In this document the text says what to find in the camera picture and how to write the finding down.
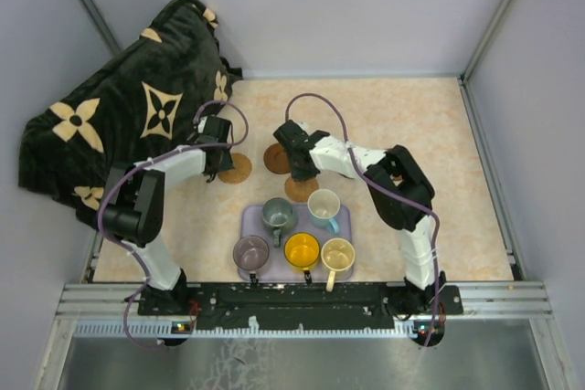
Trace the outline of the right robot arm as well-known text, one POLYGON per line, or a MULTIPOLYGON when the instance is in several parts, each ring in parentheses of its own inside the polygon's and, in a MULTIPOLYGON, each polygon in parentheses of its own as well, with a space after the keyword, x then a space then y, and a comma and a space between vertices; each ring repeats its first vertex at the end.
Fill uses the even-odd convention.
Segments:
POLYGON ((274 138, 286 153, 296 182, 330 171, 367 184, 381 220, 397 231, 405 264, 405 298, 401 314, 430 312, 441 301, 442 277, 437 269, 436 233, 431 230, 430 181, 401 145, 389 150, 368 149, 340 140, 329 132, 308 133, 288 120, 274 138))

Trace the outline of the woven rattan coaster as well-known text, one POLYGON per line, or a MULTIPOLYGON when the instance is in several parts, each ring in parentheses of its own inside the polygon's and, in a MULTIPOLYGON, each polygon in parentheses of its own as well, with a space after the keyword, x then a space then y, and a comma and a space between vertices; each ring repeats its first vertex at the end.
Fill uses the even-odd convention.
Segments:
POLYGON ((243 153, 232 154, 233 168, 218 173, 218 179, 225 184, 241 184, 252 172, 252 163, 243 153))
POLYGON ((296 203, 305 203, 310 195, 319 189, 319 184, 315 178, 297 182, 288 177, 284 183, 284 191, 287 197, 296 203))

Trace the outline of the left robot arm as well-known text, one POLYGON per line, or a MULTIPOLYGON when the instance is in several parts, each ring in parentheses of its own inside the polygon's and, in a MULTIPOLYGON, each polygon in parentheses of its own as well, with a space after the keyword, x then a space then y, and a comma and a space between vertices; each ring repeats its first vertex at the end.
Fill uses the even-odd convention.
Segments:
POLYGON ((186 144, 156 158, 111 168, 106 199, 98 210, 100 231, 128 250, 144 272, 141 314, 186 311, 190 302, 186 274, 173 260, 161 234, 165 193, 192 176, 204 175, 211 182, 218 173, 233 169, 233 144, 232 122, 207 116, 197 122, 186 144))

